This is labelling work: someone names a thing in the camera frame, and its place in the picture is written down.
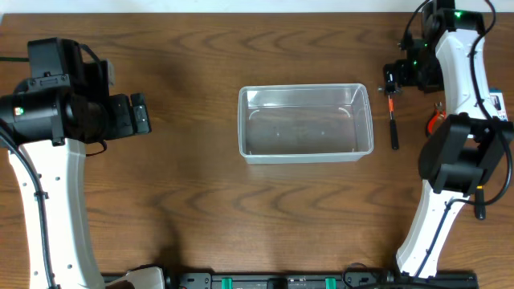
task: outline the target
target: wood grain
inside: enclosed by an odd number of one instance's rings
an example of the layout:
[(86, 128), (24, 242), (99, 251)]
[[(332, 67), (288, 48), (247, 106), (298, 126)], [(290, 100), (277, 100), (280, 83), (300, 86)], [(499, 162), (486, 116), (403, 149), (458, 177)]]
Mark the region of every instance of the wood grain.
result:
[[(387, 267), (421, 195), (424, 125), (443, 94), (396, 99), (401, 149), (390, 148), (381, 69), (401, 57), (409, 14), (19, 14), (0, 26), (0, 55), (27, 41), (86, 43), (116, 68), (111, 93), (144, 92), (153, 132), (109, 142), (88, 158), (85, 191), (103, 272), (158, 261), (177, 270), (341, 271)], [(487, 38), (487, 77), (514, 112), (514, 15)], [(29, 76), (0, 63), (0, 93)], [(237, 144), (238, 91), (247, 85), (363, 83), (375, 149), (356, 163), (247, 165)], [(0, 287), (28, 287), (22, 201), (0, 153)], [(505, 166), (487, 185), (495, 193)], [(483, 288), (514, 275), (514, 193), (477, 221), (463, 210), (440, 269), (474, 270)]]

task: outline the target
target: clear plastic container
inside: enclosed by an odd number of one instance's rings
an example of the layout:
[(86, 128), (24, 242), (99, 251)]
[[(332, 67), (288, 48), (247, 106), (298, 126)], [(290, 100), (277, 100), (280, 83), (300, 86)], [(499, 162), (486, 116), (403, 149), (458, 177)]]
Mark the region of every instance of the clear plastic container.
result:
[(373, 151), (362, 84), (244, 87), (239, 151), (249, 164), (357, 161)]

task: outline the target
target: black cable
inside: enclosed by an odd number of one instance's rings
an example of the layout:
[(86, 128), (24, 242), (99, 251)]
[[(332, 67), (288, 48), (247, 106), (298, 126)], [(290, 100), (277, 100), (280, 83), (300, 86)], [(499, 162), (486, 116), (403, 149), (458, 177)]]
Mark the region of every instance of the black cable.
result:
[(412, 14), (412, 17), (410, 18), (409, 22), (407, 23), (407, 27), (405, 27), (405, 32), (403, 32), (403, 40), (402, 41), (405, 41), (405, 39), (407, 37), (407, 33), (409, 32), (410, 24), (412, 24), (412, 22), (416, 18), (416, 15), (418, 14), (418, 12), (430, 1), (432, 1), (432, 0), (425, 0), (423, 3), (421, 3), (421, 5)]
[(0, 56), (0, 61), (29, 62), (29, 59), (26, 57), (2, 57), (2, 56)]
[(98, 143), (102, 145), (102, 150), (96, 153), (88, 153), (86, 154), (86, 157), (96, 156), (97, 154), (101, 154), (107, 150), (107, 142), (105, 142), (105, 140), (101, 140)]
[(369, 272), (369, 273), (370, 273), (370, 274), (371, 274), (371, 275), (372, 275), (372, 276), (373, 276), (373, 277), (378, 281), (378, 279), (379, 279), (379, 277), (380, 277), (380, 276), (376, 276), (376, 275), (374, 274), (374, 272), (369, 271), (368, 267), (367, 267), (366, 265), (364, 265), (363, 263), (355, 262), (355, 263), (351, 263), (351, 264), (349, 264), (349, 265), (346, 267), (346, 269), (343, 271), (342, 279), (343, 279), (343, 283), (346, 285), (346, 287), (348, 287), (348, 288), (353, 288), (353, 286), (352, 286), (350, 283), (348, 283), (348, 282), (346, 281), (346, 272), (348, 272), (348, 270), (349, 270), (350, 268), (355, 267), (355, 266), (363, 267), (364, 269), (366, 269), (366, 270), (367, 270), (367, 271), (368, 271), (368, 272)]
[(46, 194), (43, 192), (43, 188), (41, 183), (39, 182), (39, 176), (29, 164), (28, 160), (23, 156), (23, 154), (19, 151), (16, 144), (14, 144), (14, 140), (11, 137), (11, 134), (8, 133), (7, 129), (3, 128), (0, 125), (0, 140), (5, 144), (5, 146), (19, 159), (22, 165), (27, 170), (29, 176), (31, 177), (32, 183), (35, 188), (35, 197), (38, 202), (39, 209), (39, 225), (41, 227), (41, 245), (43, 248), (43, 262), (45, 266), (45, 271), (47, 273), (47, 282), (48, 288), (54, 289), (57, 288), (54, 280), (54, 273), (51, 268), (51, 260), (50, 260), (50, 247), (48, 246), (48, 228), (47, 228), (47, 213), (45, 210), (45, 197)]
[(485, 30), (484, 34), (483, 35), (479, 35), (479, 37), (477, 37), (477, 39), (473, 43), (473, 46), (471, 47), (470, 58), (469, 58), (470, 59), (470, 69), (471, 69), (471, 80), (473, 82), (473, 88), (475, 89), (476, 102), (479, 105), (480, 110), (482, 111), (482, 113), (485, 115), (485, 118), (489, 122), (489, 124), (491, 126), (491, 129), (493, 131), (495, 131), (496, 134), (498, 135), (498, 137), (500, 138), (500, 143), (502, 144), (502, 147), (503, 147), (503, 149), (505, 151), (505, 155), (506, 155), (506, 158), (507, 158), (507, 176), (505, 177), (505, 183), (504, 183), (504, 186), (502, 187), (502, 189), (500, 190), (500, 192), (496, 196), (494, 196), (494, 198), (492, 198), (489, 201), (485, 201), (485, 202), (479, 202), (478, 201), (477, 202), (477, 201), (469, 201), (469, 200), (464, 200), (464, 199), (453, 199), (453, 200), (451, 200), (451, 201), (449, 201), (447, 203), (447, 207), (444, 210), (443, 217), (441, 218), (441, 221), (439, 222), (438, 228), (435, 231), (435, 235), (434, 235), (434, 238), (432, 239), (432, 243), (430, 244), (429, 249), (426, 251), (426, 255), (425, 255), (425, 258), (422, 261), (421, 266), (419, 267), (418, 271), (416, 272), (416, 275), (415, 275), (416, 277), (418, 277), (421, 274), (424, 266), (426, 265), (426, 262), (428, 261), (428, 258), (430, 257), (430, 254), (431, 254), (432, 250), (434, 249), (435, 243), (437, 242), (437, 239), (439, 237), (441, 229), (443, 228), (444, 221), (446, 220), (447, 215), (450, 212), (451, 206), (454, 203), (462, 202), (462, 203), (465, 203), (465, 204), (468, 204), (468, 205), (472, 205), (472, 206), (490, 206), (490, 205), (496, 203), (497, 201), (499, 201), (505, 195), (505, 193), (507, 193), (507, 189), (508, 189), (508, 187), (510, 186), (510, 183), (511, 183), (511, 179), (512, 179), (512, 154), (511, 154), (511, 149), (508, 146), (507, 140), (505, 140), (504, 134), (501, 132), (500, 129), (498, 129), (496, 127), (496, 120), (492, 119), (492, 117), (489, 114), (489, 112), (487, 112), (487, 109), (483, 106), (483, 100), (480, 97), (479, 85), (478, 85), (478, 81), (476, 79), (476, 71), (475, 71), (476, 47), (479, 44), (479, 42), (482, 40), (482, 38), (485, 37), (485, 35), (487, 35), (487, 33), (489, 33), (492, 30), (492, 28), (495, 26), (495, 24), (496, 24), (496, 10), (495, 10), (495, 7), (492, 5), (492, 3), (489, 0), (485, 0), (485, 2), (491, 8), (492, 22), (491, 22), (491, 25), (489, 26), (489, 28), (487, 28)]

